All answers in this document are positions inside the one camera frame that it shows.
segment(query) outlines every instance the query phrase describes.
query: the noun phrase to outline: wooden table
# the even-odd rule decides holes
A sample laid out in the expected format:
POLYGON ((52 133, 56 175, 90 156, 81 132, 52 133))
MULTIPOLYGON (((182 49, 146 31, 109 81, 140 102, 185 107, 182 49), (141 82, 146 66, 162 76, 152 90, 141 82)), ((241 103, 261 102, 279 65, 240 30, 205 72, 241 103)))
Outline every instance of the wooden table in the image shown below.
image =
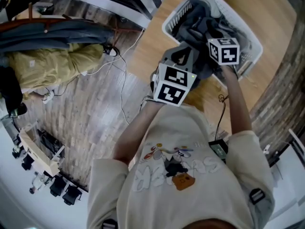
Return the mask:
MULTIPOLYGON (((162 32, 162 24, 183 0, 164 0, 137 45, 128 71, 145 82, 165 50, 177 44, 162 32)), ((240 85, 249 110, 259 100, 271 82, 286 52, 294 29, 296 13, 287 0, 224 0, 248 24, 264 47, 264 53, 240 85)), ((211 124, 217 124, 223 109, 218 95, 226 90, 213 78, 201 81, 190 92, 186 103, 205 112, 211 124)), ((229 106, 227 105, 220 127, 231 133, 229 106)))

